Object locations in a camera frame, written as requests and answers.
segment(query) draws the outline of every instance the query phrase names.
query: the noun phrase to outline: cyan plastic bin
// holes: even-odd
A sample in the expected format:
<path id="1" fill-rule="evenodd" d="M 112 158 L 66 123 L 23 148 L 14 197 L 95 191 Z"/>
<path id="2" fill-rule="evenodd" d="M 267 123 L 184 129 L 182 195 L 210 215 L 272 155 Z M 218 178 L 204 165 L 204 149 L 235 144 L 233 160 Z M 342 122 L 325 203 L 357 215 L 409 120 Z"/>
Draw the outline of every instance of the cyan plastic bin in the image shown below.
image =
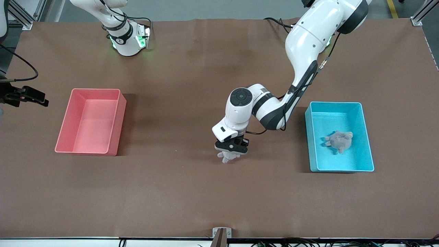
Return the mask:
<path id="1" fill-rule="evenodd" d="M 311 102 L 305 112 L 305 119 L 311 171 L 374 171 L 363 107 L 360 103 Z M 352 145 L 343 154 L 325 146 L 324 138 L 334 131 L 353 133 Z"/>

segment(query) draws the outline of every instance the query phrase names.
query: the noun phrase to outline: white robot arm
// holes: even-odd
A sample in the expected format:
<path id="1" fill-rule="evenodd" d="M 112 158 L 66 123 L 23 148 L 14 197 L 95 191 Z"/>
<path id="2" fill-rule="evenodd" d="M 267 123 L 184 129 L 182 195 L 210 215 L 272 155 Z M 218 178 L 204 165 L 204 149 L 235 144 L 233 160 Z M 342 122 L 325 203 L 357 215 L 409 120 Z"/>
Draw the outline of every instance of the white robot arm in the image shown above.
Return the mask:
<path id="1" fill-rule="evenodd" d="M 285 41 L 287 56 L 294 68 L 294 80 L 279 100 L 261 84 L 233 90 L 225 117 L 212 128 L 215 148 L 239 155 L 247 154 L 244 134 L 251 115 L 266 130 L 279 130 L 289 119 L 300 97 L 318 69 L 317 56 L 338 31 L 348 34 L 358 28 L 368 14 L 366 0 L 302 0 L 310 9 L 292 28 Z"/>
<path id="2" fill-rule="evenodd" d="M 6 39 L 7 35 L 7 8 L 9 0 L 0 0 L 0 44 Z"/>
<path id="3" fill-rule="evenodd" d="M 133 56 L 148 45 L 150 27 L 128 20 L 118 9 L 128 4 L 128 0 L 70 0 L 102 22 L 110 34 L 113 47 L 123 56 Z"/>

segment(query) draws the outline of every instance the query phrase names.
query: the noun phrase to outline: metal bracket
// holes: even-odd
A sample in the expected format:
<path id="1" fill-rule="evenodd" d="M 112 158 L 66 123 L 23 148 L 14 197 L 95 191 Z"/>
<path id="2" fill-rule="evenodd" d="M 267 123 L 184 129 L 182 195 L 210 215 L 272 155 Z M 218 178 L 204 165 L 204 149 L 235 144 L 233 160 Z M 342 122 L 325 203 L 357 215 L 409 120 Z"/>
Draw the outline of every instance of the metal bracket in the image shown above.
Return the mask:
<path id="1" fill-rule="evenodd" d="M 213 228 L 212 229 L 212 238 L 215 237 L 215 235 L 219 229 L 225 229 L 227 238 L 232 238 L 232 228 L 228 228 L 228 227 L 215 227 L 215 228 Z"/>
<path id="2" fill-rule="evenodd" d="M 439 0 L 425 0 L 424 4 L 410 17 L 413 26 L 422 26 L 421 20 L 437 5 Z"/>
<path id="3" fill-rule="evenodd" d="M 227 239 L 232 237 L 232 228 L 215 227 L 212 229 L 212 233 L 213 240 L 210 247 L 226 247 Z"/>
<path id="4" fill-rule="evenodd" d="M 32 29 L 34 17 L 31 16 L 21 5 L 19 5 L 15 0 L 9 1 L 8 9 L 9 13 L 23 25 L 23 30 Z"/>
<path id="5" fill-rule="evenodd" d="M 415 20 L 413 20 L 413 16 L 410 16 L 410 21 L 412 22 L 413 26 L 422 26 L 422 22 L 421 21 L 416 22 Z"/>

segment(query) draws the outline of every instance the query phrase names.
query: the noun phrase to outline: plush toy in gripper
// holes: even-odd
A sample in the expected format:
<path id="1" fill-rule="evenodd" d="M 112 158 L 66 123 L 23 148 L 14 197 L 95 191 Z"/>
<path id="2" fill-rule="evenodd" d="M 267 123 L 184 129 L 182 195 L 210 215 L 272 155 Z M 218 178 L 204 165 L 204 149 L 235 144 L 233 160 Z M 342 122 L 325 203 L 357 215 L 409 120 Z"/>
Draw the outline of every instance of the plush toy in gripper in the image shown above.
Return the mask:
<path id="1" fill-rule="evenodd" d="M 217 156 L 218 156 L 218 158 L 223 159 L 224 164 L 229 162 L 230 160 L 241 157 L 241 155 L 239 155 L 239 154 L 229 153 L 229 152 L 224 152 L 224 151 L 220 152 Z"/>
<path id="2" fill-rule="evenodd" d="M 343 153 L 346 149 L 348 149 L 352 144 L 352 132 L 341 132 L 336 131 L 330 136 L 325 137 L 325 145 L 327 147 L 331 146 L 338 150 L 339 153 Z"/>

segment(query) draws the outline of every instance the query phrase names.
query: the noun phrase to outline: brown paper mat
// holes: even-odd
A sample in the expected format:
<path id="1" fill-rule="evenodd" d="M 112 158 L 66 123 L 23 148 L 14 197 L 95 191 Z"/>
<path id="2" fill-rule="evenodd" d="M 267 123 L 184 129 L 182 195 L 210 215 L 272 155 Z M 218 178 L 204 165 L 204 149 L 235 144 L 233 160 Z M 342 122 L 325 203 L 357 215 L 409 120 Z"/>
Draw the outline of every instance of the brown paper mat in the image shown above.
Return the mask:
<path id="1" fill-rule="evenodd" d="M 0 236 L 428 238 L 439 230 L 439 73 L 420 27 L 367 20 L 341 36 L 288 130 L 250 138 L 222 164 L 211 127 L 228 94 L 293 79 L 286 33 L 268 21 L 154 24 L 151 51 L 122 57 L 100 23 L 35 23 L 17 53 L 40 76 L 48 108 L 4 106 Z M 14 58 L 8 77 L 30 76 Z M 127 99 L 117 157 L 54 152 L 73 88 L 119 88 Z M 375 172 L 309 170 L 310 101 L 363 104 Z M 251 131 L 262 127 L 252 119 Z"/>

